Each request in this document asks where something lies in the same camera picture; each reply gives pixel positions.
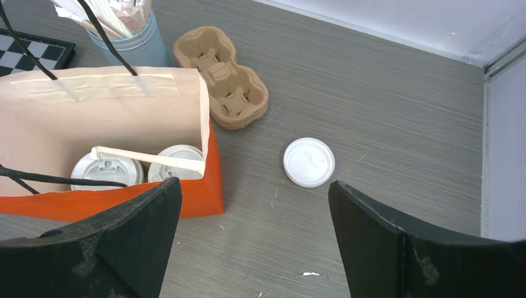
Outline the white coffee cup lid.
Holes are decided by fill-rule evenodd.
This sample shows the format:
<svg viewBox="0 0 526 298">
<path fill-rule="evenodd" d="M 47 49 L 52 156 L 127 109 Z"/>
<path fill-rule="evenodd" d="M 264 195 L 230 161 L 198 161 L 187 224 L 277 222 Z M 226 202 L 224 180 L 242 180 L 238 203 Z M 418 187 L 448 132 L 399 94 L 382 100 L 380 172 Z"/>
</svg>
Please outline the white coffee cup lid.
<svg viewBox="0 0 526 298">
<path fill-rule="evenodd" d="M 143 167 L 137 160 L 108 154 L 101 154 L 100 160 L 94 160 L 89 153 L 76 163 L 71 178 L 112 181 L 127 186 L 145 180 Z"/>
</svg>

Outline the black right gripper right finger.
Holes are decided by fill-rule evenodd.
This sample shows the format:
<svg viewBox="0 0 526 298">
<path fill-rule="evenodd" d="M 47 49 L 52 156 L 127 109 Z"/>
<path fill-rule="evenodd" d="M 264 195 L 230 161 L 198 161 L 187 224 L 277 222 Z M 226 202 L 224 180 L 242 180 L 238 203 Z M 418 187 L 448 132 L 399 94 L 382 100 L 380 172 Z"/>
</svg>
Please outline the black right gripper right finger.
<svg viewBox="0 0 526 298">
<path fill-rule="evenodd" d="M 328 191 L 352 297 L 524 297 L 525 242 L 442 228 L 342 181 Z"/>
</svg>

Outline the orange paper bag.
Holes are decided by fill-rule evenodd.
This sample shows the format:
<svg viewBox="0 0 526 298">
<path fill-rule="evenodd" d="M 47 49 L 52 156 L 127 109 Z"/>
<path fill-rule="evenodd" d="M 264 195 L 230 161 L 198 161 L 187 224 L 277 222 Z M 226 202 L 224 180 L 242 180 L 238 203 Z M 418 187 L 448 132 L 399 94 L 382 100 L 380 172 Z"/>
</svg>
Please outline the orange paper bag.
<svg viewBox="0 0 526 298">
<path fill-rule="evenodd" d="M 203 153 L 201 179 L 181 181 L 184 219 L 225 211 L 205 80 L 195 69 L 136 66 L 42 70 L 1 78 L 3 169 L 69 178 L 92 147 L 149 155 Z"/>
</svg>

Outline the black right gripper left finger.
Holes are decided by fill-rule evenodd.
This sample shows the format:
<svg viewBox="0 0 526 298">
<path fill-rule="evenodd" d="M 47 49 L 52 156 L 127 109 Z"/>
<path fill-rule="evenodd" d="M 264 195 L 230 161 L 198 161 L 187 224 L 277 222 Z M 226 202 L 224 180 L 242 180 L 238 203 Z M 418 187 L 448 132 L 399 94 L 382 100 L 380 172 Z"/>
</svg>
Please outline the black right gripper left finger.
<svg viewBox="0 0 526 298">
<path fill-rule="evenodd" d="M 1 242 L 2 297 L 158 297 L 182 205 L 165 180 L 37 238 Z"/>
</svg>

